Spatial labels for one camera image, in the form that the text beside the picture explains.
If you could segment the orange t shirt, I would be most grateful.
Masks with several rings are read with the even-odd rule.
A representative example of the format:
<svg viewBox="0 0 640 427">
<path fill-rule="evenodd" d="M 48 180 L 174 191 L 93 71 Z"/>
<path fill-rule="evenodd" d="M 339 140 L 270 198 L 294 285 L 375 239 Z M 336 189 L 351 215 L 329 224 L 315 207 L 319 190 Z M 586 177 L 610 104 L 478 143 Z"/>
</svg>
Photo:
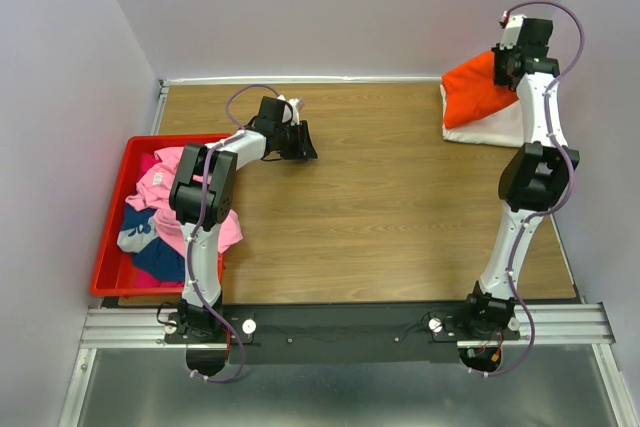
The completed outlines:
<svg viewBox="0 0 640 427">
<path fill-rule="evenodd" d="M 485 51 L 442 76 L 447 99 L 443 124 L 447 129 L 482 120 L 518 100 L 506 86 L 494 83 L 494 60 L 494 53 Z"/>
</svg>

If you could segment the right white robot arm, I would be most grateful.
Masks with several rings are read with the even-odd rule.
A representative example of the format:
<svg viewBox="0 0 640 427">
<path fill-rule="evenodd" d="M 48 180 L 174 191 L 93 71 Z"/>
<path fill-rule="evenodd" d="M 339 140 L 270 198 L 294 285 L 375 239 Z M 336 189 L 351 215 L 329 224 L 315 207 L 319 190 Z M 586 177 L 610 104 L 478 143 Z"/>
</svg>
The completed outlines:
<svg viewBox="0 0 640 427">
<path fill-rule="evenodd" d="M 533 236 L 543 218 L 565 204 L 580 160 L 561 127 L 561 72 L 558 61 L 548 55 L 552 22 L 508 14 L 501 26 L 502 39 L 493 49 L 494 82 L 515 92 L 524 142 L 501 174 L 502 214 L 496 242 L 459 317 L 462 331 L 474 339 L 508 328 Z"/>
</svg>

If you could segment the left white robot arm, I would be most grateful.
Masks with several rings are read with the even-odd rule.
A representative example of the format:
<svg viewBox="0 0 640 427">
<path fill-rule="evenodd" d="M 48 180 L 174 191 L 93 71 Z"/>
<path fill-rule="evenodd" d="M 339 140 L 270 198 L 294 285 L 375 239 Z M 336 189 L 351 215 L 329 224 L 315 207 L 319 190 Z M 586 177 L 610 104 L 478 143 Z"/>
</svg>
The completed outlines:
<svg viewBox="0 0 640 427">
<path fill-rule="evenodd" d="M 181 300 L 169 321 L 177 335 L 209 342 L 226 327 L 219 240 L 222 224 L 230 218 L 237 171 L 272 154 L 279 160 L 316 159 L 308 123 L 301 118 L 303 109 L 300 98 L 265 96 L 258 114 L 233 135 L 184 147 L 169 195 L 185 246 Z"/>
</svg>

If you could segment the folded white t shirt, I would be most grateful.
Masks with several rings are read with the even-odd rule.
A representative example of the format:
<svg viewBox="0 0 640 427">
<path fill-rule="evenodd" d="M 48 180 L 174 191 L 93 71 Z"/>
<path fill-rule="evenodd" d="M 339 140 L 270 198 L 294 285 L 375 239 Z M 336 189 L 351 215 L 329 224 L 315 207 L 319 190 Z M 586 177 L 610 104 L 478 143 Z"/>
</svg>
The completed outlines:
<svg viewBox="0 0 640 427">
<path fill-rule="evenodd" d="M 442 137 L 448 142 L 519 148 L 524 141 L 520 103 L 453 129 L 442 126 Z"/>
</svg>

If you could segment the pink t shirt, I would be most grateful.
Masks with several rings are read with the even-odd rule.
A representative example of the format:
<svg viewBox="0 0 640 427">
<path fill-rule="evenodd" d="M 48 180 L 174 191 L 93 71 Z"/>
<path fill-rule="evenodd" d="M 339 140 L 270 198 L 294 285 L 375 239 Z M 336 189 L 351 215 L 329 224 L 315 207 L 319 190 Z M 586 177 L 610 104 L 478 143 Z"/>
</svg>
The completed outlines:
<svg viewBox="0 0 640 427">
<path fill-rule="evenodd" d="M 152 209 L 156 230 L 160 238 L 184 256 L 185 242 L 180 223 L 170 208 L 169 195 L 183 153 L 183 147 L 166 147 L 156 150 L 155 163 L 136 182 L 136 190 L 125 202 L 136 211 Z"/>
</svg>

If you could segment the magenta t shirt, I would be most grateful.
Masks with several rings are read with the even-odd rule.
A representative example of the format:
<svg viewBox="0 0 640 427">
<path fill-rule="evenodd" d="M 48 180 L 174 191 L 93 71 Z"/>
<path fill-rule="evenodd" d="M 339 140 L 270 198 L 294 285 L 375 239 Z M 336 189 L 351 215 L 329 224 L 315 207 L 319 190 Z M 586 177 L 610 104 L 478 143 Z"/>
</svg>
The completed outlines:
<svg viewBox="0 0 640 427">
<path fill-rule="evenodd" d="M 161 161 L 154 154 L 144 153 L 140 159 L 136 185 L 158 186 L 162 184 L 163 177 Z"/>
</svg>

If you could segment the navy blue printed t shirt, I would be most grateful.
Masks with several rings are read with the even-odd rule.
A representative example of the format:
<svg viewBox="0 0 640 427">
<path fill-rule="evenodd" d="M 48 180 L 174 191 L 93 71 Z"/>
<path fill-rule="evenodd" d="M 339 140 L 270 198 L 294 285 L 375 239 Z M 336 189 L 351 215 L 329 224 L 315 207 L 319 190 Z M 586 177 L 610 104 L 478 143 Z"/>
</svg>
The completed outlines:
<svg viewBox="0 0 640 427">
<path fill-rule="evenodd" d="M 184 257 L 165 242 L 151 208 L 136 210 L 125 204 L 117 245 L 131 255 L 133 265 L 161 282 L 184 281 Z"/>
</svg>

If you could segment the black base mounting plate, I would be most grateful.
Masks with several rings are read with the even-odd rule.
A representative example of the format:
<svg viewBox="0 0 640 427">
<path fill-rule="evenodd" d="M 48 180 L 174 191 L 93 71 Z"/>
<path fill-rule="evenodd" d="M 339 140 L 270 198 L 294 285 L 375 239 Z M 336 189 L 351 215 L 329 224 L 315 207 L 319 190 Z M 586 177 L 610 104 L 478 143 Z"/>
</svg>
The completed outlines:
<svg viewBox="0 0 640 427">
<path fill-rule="evenodd" d="M 187 347 L 187 364 L 201 371 L 223 362 L 258 365 L 355 364 L 471 360 L 495 369 L 505 340 L 520 337 L 515 315 L 505 330 L 471 338 L 460 325 L 465 303 L 364 302 L 316 304 L 226 304 L 226 327 L 214 340 L 183 338 L 169 326 L 177 304 L 156 319 L 168 344 Z"/>
</svg>

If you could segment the red plastic bin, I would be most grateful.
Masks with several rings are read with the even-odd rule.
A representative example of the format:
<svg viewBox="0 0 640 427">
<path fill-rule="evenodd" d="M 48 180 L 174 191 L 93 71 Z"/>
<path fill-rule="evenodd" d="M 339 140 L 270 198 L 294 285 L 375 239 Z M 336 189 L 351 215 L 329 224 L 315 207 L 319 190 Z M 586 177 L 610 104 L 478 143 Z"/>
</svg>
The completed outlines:
<svg viewBox="0 0 640 427">
<path fill-rule="evenodd" d="M 207 144 L 225 138 L 225 133 L 143 135 L 130 138 L 124 149 L 112 190 L 103 235 L 98 249 L 90 291 L 95 296 L 167 296 L 179 295 L 181 283 L 158 283 L 137 268 L 132 255 L 117 246 L 117 237 L 124 219 L 125 198 L 135 190 L 140 160 L 145 154 L 167 147 L 182 147 L 189 142 Z"/>
</svg>

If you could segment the aluminium frame rail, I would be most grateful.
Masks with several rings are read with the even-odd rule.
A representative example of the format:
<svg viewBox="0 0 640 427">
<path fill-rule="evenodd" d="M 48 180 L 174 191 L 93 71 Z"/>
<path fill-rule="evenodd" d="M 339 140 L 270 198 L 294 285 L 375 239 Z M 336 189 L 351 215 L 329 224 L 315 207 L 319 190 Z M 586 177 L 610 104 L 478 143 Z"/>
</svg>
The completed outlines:
<svg viewBox="0 0 640 427">
<path fill-rule="evenodd" d="M 535 335 L 535 344 L 581 345 L 613 344 L 615 337 L 605 308 L 601 304 L 530 304 L 534 320 L 518 307 L 515 315 L 520 322 L 519 340 L 524 345 Z M 80 338 L 82 349 L 146 349 L 165 348 L 164 327 L 153 309 L 91 309 L 88 311 Z"/>
</svg>

